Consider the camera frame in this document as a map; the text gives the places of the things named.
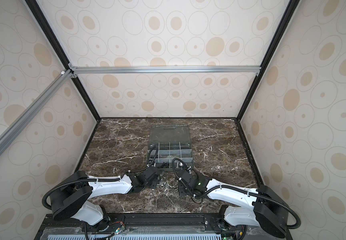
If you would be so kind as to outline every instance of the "brown marble surface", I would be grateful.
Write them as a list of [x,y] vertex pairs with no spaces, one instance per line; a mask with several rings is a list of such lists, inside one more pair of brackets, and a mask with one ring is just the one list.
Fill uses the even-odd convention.
[[[146,166],[152,125],[188,124],[194,166],[202,174],[241,187],[256,187],[235,123],[231,119],[103,119],[94,135],[80,170],[98,177],[118,176]],[[194,203],[180,197],[172,172],[163,175],[165,187],[137,194],[111,194],[91,199],[108,212],[184,213],[218,212],[219,200]]]

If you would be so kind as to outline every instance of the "horizontal metal bar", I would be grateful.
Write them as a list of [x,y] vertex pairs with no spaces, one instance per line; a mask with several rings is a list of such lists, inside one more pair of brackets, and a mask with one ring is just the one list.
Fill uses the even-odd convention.
[[261,66],[72,67],[76,74],[94,73],[259,73]]
[[17,135],[27,126],[27,124],[40,112],[41,108],[49,101],[53,94],[61,87],[66,79],[72,76],[71,71],[65,70],[63,75],[59,75],[56,80],[49,85],[45,91],[21,114],[19,118],[0,136],[0,155],[16,139]]

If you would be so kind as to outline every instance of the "patterned wallpaper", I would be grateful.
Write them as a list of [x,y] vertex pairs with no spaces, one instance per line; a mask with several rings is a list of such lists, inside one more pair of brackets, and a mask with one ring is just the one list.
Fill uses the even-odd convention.
[[255,73],[80,74],[101,117],[234,117]]
[[288,0],[38,0],[75,66],[260,65]]
[[67,80],[0,156],[0,240],[32,240],[43,194],[73,173],[96,121]]
[[295,240],[346,240],[346,1],[306,0],[242,120]]
[[63,67],[27,8],[0,0],[0,134]]

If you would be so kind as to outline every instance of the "wall panel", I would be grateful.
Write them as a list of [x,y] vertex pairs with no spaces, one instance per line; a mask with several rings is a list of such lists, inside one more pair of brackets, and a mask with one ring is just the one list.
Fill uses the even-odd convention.
[[255,73],[80,74],[101,117],[235,117]]
[[67,80],[0,156],[0,240],[32,240],[42,196],[74,172],[95,119]]
[[242,118],[294,239],[346,240],[346,1],[304,1]]
[[44,0],[75,66],[259,65],[287,0]]
[[62,69],[27,8],[0,1],[0,134]]

